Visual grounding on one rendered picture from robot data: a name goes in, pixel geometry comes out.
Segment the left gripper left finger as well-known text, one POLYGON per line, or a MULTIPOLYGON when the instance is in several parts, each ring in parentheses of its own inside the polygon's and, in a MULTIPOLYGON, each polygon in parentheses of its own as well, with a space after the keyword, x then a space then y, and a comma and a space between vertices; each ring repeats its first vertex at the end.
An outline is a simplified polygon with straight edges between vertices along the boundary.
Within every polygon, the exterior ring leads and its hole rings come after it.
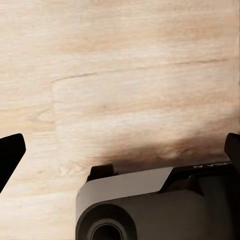
POLYGON ((21 133, 0 138, 0 193, 26 152, 21 133))

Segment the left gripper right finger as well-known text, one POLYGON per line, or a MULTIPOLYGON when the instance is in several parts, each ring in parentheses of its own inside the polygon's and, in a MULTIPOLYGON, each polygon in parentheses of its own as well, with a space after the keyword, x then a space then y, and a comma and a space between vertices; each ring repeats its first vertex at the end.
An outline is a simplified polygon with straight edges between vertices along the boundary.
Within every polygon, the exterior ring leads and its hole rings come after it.
POLYGON ((224 146, 224 151, 240 173, 240 135, 229 133, 224 146))

